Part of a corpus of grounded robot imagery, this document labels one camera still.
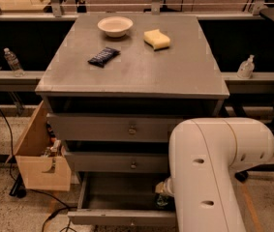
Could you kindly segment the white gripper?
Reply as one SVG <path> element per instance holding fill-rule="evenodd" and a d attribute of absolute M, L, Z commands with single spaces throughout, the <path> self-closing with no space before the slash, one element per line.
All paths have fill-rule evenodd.
<path fill-rule="evenodd" d="M 174 196 L 173 184 L 170 177 L 166 178 L 164 182 L 160 182 L 155 186 L 155 192 L 158 194 L 164 193 L 167 196 Z"/>

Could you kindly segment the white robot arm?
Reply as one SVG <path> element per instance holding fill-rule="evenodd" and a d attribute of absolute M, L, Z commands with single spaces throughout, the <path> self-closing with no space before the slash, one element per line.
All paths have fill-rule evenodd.
<path fill-rule="evenodd" d="M 274 155 L 274 135 L 250 118 L 198 118 L 169 137 L 170 177 L 161 184 L 174 198 L 179 232 L 246 232 L 229 173 Z"/>

